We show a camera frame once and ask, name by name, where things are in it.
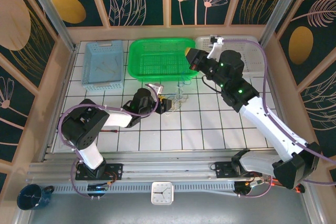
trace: blue plastic basket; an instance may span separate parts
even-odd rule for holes
[[[87,91],[121,89],[123,68],[121,40],[87,43],[82,85]]]

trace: green plastic basket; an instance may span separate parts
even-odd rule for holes
[[[184,51],[195,47],[195,41],[186,38],[140,39],[131,44],[128,73],[139,81],[190,80],[196,71]]]

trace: clock face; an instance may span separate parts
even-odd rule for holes
[[[174,186],[170,182],[154,182],[152,184],[152,203],[170,205],[174,200]]]

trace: blue mug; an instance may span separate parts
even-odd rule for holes
[[[17,206],[22,210],[44,208],[49,204],[53,191],[53,186],[41,188],[36,184],[28,185],[17,196]]]

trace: gray floor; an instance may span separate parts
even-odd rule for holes
[[[30,224],[108,223],[311,223],[302,197],[283,188],[256,199],[209,193],[178,193],[170,206],[151,204],[149,194],[108,195],[91,201],[78,195],[53,195],[47,208],[34,211]]]

